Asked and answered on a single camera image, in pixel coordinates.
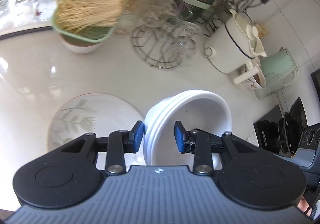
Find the plate rim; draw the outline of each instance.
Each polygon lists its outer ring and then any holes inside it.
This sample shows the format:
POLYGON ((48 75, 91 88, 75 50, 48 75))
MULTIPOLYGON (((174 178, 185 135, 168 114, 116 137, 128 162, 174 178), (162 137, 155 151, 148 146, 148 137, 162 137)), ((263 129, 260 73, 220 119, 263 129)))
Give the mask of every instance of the plate rim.
POLYGON ((55 117, 57 116, 57 114, 61 111, 61 109, 67 105, 69 102, 71 102, 72 100, 78 98, 78 97, 81 97, 81 96, 84 96, 84 95, 89 95, 89 94, 103 94, 103 95, 108 95, 108 96, 112 96, 114 98, 118 98, 122 101, 124 101, 125 103, 127 103, 128 105, 130 105, 140 116, 141 118, 143 119, 143 122, 144 122, 144 117, 142 116, 141 112, 136 108, 134 107, 132 104, 130 104, 129 102, 127 102, 126 100, 124 100, 123 98, 120 98, 120 97, 117 97, 115 95, 112 95, 112 94, 108 94, 108 93, 103 93, 103 92, 90 92, 90 93, 84 93, 84 94, 80 94, 76 97, 73 97, 72 99, 66 101, 65 103, 63 103, 58 109, 57 111, 54 113, 54 115, 52 116, 51 120, 50 120, 50 123, 49 123, 49 127, 47 129, 47 134, 46 134, 46 138, 45 138, 45 149, 46 149, 46 152, 49 153, 49 132, 50 132, 50 129, 52 127, 52 123, 53 123, 53 120, 55 119, 55 117))

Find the plate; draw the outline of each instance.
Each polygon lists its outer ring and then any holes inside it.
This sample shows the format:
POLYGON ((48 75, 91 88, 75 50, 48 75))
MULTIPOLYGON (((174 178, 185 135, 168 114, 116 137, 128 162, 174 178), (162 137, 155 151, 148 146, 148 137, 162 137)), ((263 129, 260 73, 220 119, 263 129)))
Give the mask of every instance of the plate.
MULTIPOLYGON (((47 134, 50 152, 87 132, 106 137, 120 129, 131 130, 142 115, 129 103, 112 95, 89 93, 65 103, 53 116, 47 134)), ((146 165, 143 158, 143 140, 139 152, 124 155, 127 170, 130 165, 146 165)), ((106 153, 99 153, 96 167, 104 170, 106 153)))

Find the person's hand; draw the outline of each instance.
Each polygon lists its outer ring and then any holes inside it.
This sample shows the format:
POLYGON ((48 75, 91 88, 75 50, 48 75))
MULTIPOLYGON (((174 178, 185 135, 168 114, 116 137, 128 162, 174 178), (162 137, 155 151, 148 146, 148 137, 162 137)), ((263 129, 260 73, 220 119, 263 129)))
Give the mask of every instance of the person's hand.
MULTIPOLYGON (((307 203, 307 201, 305 200, 305 198, 302 198, 298 204, 298 209, 301 210, 302 212, 305 212, 308 207, 309 207, 309 204, 307 203)), ((307 216, 310 217, 310 214, 311 214, 311 211, 312 211, 312 208, 310 208, 310 210, 307 212, 307 216)))

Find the metal trivet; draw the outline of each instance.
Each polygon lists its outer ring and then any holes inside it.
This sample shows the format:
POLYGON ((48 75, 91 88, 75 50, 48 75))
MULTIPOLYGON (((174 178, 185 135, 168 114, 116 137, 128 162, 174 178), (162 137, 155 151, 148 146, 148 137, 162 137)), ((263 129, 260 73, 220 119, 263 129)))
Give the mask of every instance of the metal trivet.
POLYGON ((131 34, 132 47, 138 56, 150 64, 162 69, 171 69, 179 66, 182 57, 173 48, 176 38, 176 30, 166 30, 162 28, 154 28, 148 25, 142 25, 131 34))

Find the gray ribbed panel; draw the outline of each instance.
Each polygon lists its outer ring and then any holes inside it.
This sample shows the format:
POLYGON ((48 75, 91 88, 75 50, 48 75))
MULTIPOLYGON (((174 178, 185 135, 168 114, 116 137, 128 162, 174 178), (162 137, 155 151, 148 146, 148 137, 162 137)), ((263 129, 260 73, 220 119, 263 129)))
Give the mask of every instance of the gray ribbed panel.
POLYGON ((251 210, 224 197, 209 177, 186 166, 132 166, 122 176, 108 177, 97 194, 63 210, 21 207, 6 224, 304 224, 296 207, 265 212, 251 210))

